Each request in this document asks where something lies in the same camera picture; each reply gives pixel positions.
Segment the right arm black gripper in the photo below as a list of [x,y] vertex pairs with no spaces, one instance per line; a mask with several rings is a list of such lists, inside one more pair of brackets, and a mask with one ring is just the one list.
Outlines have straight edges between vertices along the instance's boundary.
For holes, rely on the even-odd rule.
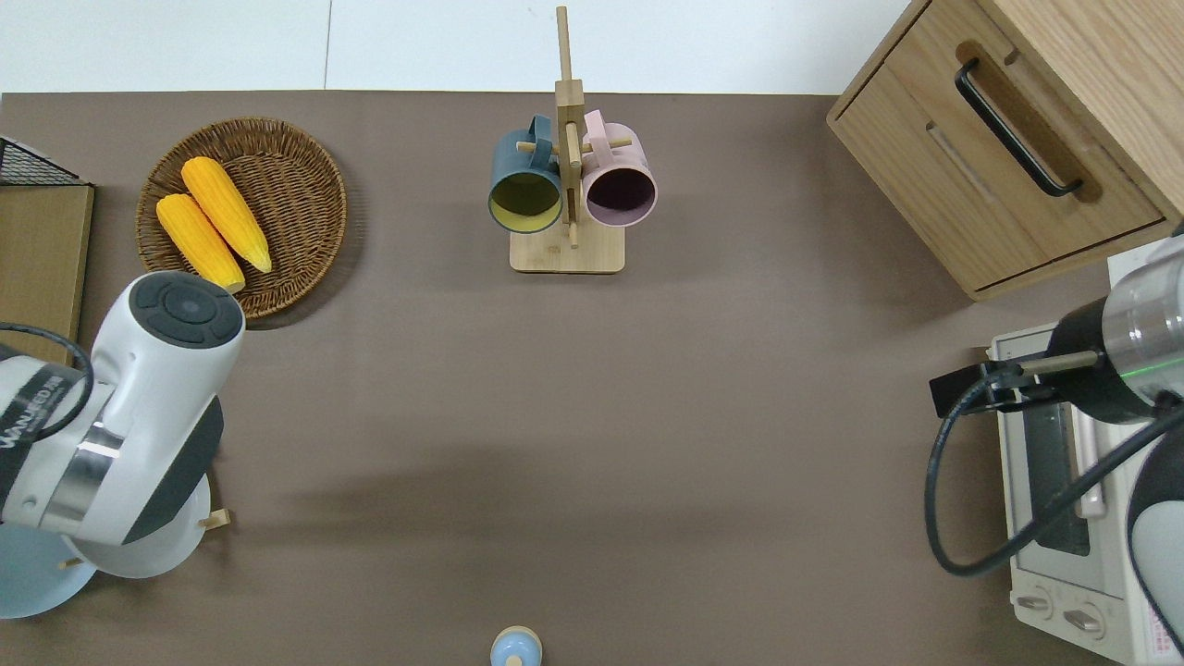
[[971,364],[939,374],[929,379],[931,404],[939,420],[952,412],[963,395],[983,376],[1012,369],[1011,374],[995,380],[982,392],[982,408],[986,410],[1027,410],[1045,404],[1057,404],[1060,393],[1056,388],[1040,379],[1040,374],[1019,374],[1016,367],[1032,361],[1044,360],[1044,352],[1009,358],[1004,360],[987,359],[982,364]]

